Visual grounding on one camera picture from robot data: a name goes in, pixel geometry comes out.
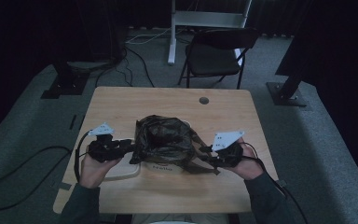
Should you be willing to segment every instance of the white tag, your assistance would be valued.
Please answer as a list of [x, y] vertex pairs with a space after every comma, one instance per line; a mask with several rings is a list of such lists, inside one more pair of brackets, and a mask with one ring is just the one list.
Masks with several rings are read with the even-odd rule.
[[245, 134], [245, 131], [227, 132], [227, 133], [216, 133], [212, 145], [212, 151], [218, 151], [229, 147], [235, 141]]
[[101, 135], [101, 134], [109, 134], [114, 133], [115, 130], [109, 127], [109, 125], [105, 122], [95, 129], [89, 131], [89, 135]]

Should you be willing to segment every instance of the black chair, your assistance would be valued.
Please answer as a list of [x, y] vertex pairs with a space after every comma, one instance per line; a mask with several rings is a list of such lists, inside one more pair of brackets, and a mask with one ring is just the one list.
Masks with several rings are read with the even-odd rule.
[[[179, 78], [180, 85], [187, 68], [186, 86], [191, 77], [221, 77], [240, 74], [237, 90], [240, 88], [245, 53], [255, 45], [259, 33], [255, 28], [207, 29], [195, 34], [186, 46], [186, 61]], [[234, 49], [241, 49], [237, 57]]]

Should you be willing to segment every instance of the small round object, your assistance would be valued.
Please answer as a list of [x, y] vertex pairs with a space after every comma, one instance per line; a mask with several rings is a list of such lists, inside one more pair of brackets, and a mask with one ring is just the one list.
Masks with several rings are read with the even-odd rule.
[[209, 99], [207, 97], [202, 96], [202, 97], [200, 97], [200, 103], [202, 105], [207, 105], [207, 104], [209, 104]]

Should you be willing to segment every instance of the gray carpet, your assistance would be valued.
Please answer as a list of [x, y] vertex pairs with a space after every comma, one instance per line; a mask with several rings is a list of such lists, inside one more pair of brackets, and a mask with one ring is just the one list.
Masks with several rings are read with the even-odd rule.
[[[161, 30], [132, 31], [130, 35], [160, 33]], [[182, 32], [179, 40], [191, 35]], [[177, 86], [185, 59], [185, 43], [178, 41], [176, 62], [167, 65], [168, 38], [156, 38], [147, 43], [127, 45], [139, 53], [156, 87]], [[358, 223], [358, 169], [337, 128], [327, 114], [315, 88], [306, 83], [300, 92], [307, 109], [274, 105], [266, 82], [284, 82], [286, 77], [274, 76], [282, 56], [291, 43], [290, 38], [261, 36], [248, 53], [241, 88], [251, 92], [280, 179], [287, 182], [309, 223]], [[128, 51], [126, 61], [116, 69], [103, 73], [98, 86], [128, 86], [126, 73], [134, 87], [151, 87], [142, 61]], [[100, 63], [72, 62], [91, 67]], [[56, 77], [52, 66], [40, 72], [24, 91], [0, 125], [0, 177], [41, 148], [49, 146], [75, 147], [81, 120], [101, 71], [93, 72], [82, 95], [63, 95], [59, 99], [40, 99]], [[192, 79], [191, 88], [235, 89], [237, 77]], [[0, 206], [23, 198], [65, 154], [54, 149], [43, 152], [9, 179], [0, 183]], [[47, 177], [43, 184], [23, 203], [0, 211], [0, 223], [56, 223], [59, 215], [52, 210], [69, 157]], [[290, 207], [298, 223], [301, 215], [292, 200]], [[103, 215], [103, 220], [113, 217]], [[241, 223], [255, 223], [251, 213], [240, 214]]]

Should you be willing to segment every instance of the hand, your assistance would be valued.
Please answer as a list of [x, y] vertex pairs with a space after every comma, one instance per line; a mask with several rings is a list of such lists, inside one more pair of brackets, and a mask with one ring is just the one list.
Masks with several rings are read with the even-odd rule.
[[89, 154], [81, 162], [81, 175], [79, 184], [87, 189], [95, 189], [101, 185], [107, 172], [117, 165], [121, 159], [114, 161], [98, 162]]
[[[243, 153], [242, 153], [243, 156], [255, 158], [254, 151], [252, 150], [251, 147], [248, 147], [244, 144], [242, 138], [238, 139], [237, 142], [240, 143], [240, 145], [243, 148]], [[261, 168], [260, 164], [258, 164], [256, 161], [251, 161], [246, 159], [240, 161], [240, 163], [238, 163], [236, 167], [227, 167], [226, 169], [234, 172], [235, 174], [239, 175], [245, 180], [254, 179], [262, 175], [264, 172], [263, 168]]]

